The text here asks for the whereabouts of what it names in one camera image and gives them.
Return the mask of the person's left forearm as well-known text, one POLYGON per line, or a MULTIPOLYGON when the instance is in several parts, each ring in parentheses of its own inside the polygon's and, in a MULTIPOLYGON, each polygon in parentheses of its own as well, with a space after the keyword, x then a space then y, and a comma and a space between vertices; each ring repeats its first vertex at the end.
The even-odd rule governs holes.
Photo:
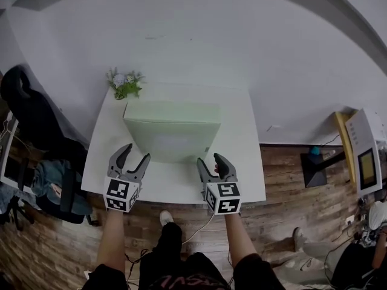
POLYGON ((96 265, 106 265, 125 273, 125 259, 123 212, 109 210, 97 253, 96 265))

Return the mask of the pale green box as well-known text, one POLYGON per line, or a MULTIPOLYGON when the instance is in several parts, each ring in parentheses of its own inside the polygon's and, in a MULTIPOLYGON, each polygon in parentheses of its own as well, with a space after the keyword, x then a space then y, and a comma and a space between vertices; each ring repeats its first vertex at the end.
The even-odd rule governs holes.
POLYGON ((123 121, 143 154, 158 163, 204 159, 221 126, 213 103, 129 101, 123 121))

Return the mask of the person's black trouser leg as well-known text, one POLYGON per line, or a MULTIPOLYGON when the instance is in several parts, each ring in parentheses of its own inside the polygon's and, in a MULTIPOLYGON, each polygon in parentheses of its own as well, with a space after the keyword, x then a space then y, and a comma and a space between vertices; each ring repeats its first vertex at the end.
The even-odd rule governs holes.
POLYGON ((181 263, 182 230, 174 222, 163 226, 156 247, 144 255, 140 273, 170 272, 181 263))

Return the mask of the small potted flower plant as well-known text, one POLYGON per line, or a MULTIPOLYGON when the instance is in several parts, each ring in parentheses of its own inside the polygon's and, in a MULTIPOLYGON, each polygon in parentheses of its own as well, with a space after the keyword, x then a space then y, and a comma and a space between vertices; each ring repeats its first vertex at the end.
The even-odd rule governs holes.
POLYGON ((136 98, 140 97, 145 76, 140 72, 120 73, 117 68, 110 69, 106 73, 106 80, 108 85, 114 90, 114 97, 116 100, 123 100, 128 95, 134 95, 136 98))

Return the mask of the person's white shoe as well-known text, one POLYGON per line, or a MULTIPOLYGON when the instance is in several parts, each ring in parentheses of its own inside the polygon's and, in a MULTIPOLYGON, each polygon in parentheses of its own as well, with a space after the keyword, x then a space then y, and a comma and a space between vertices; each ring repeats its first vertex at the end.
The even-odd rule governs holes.
POLYGON ((161 211, 159 217, 162 227, 167 225, 168 223, 174 223, 172 215, 167 210, 161 211))

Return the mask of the teal jacket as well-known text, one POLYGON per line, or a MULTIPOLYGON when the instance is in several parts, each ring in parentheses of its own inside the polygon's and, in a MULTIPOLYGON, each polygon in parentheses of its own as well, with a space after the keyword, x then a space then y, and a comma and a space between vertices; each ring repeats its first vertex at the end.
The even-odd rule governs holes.
POLYGON ((66 170, 71 170, 71 164, 67 160, 40 161, 34 170, 34 178, 31 183, 34 195, 37 198, 46 196, 49 201, 59 204, 66 170))

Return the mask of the white machine with screen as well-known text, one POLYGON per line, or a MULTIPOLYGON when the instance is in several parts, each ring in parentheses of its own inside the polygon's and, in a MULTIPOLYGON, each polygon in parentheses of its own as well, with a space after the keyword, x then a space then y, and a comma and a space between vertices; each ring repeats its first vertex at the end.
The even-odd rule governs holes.
POLYGON ((384 125, 376 112, 363 108, 345 123, 353 150, 357 194, 382 189, 379 147, 387 143, 384 125))

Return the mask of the black pedestal stand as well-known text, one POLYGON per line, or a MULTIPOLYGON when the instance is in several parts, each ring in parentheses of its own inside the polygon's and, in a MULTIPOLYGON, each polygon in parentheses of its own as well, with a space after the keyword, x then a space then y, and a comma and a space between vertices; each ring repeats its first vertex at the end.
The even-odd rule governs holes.
POLYGON ((345 160, 345 152, 340 152, 324 160, 323 156, 310 153, 300 154, 305 188, 327 185, 326 168, 345 160))

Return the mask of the black office chair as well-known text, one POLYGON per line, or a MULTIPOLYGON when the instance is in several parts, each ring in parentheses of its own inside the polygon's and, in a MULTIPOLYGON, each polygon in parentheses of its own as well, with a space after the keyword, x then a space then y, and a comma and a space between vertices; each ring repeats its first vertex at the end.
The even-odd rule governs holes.
MULTIPOLYGON (((93 208, 87 201, 86 192, 81 189, 87 151, 80 142, 63 134, 49 102, 43 94, 31 88, 23 67, 17 65, 5 73, 0 83, 0 96, 17 119, 22 135, 33 148, 43 152, 37 164, 42 160, 67 160, 71 164, 71 170, 66 170, 63 178, 60 203, 55 204, 46 196, 37 198, 34 195, 37 206, 66 222, 81 224, 87 221, 94 227, 99 226, 99 222, 91 218, 93 208)), ((29 159, 25 158, 18 168, 18 189, 31 188, 37 164, 31 169, 28 163, 29 159)))

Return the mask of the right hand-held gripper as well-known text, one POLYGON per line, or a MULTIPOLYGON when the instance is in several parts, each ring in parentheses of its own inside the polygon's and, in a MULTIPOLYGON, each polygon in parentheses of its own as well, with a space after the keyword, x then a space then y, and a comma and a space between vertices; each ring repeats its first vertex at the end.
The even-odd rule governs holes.
POLYGON ((197 158, 197 170, 203 183, 203 199, 214 215, 238 214, 241 208, 241 189, 234 165, 224 156, 213 154, 215 171, 222 180, 212 182, 213 175, 205 162, 197 158))

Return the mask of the person's black printed shirt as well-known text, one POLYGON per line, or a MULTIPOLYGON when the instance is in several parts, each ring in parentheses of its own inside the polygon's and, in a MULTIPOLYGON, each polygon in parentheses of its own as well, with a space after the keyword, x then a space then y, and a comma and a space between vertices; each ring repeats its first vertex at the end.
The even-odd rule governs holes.
MULTIPOLYGON (((233 281, 235 288, 231 289, 203 253, 194 253, 177 271, 163 273, 154 280, 143 279, 138 290, 285 290, 270 264, 256 253, 237 263, 233 281)), ((129 290, 129 287, 122 272, 100 265, 90 274, 82 290, 129 290)))

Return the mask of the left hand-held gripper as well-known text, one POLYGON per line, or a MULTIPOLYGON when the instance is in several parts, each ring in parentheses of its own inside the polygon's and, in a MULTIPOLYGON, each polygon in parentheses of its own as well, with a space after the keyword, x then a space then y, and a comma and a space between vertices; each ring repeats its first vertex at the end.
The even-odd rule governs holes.
POLYGON ((126 158, 132 149, 132 143, 119 148, 109 159, 108 176, 105 176, 103 199, 108 210, 129 213, 140 196, 141 181, 151 161, 147 153, 135 170, 122 175, 126 158))

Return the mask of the person's right forearm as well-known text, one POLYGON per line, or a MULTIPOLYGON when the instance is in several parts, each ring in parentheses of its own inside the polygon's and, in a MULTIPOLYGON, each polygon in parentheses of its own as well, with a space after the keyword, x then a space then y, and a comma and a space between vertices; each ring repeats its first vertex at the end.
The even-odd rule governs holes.
POLYGON ((257 254, 239 214, 227 214, 226 222, 227 240, 229 243, 230 258, 233 268, 245 257, 257 254))

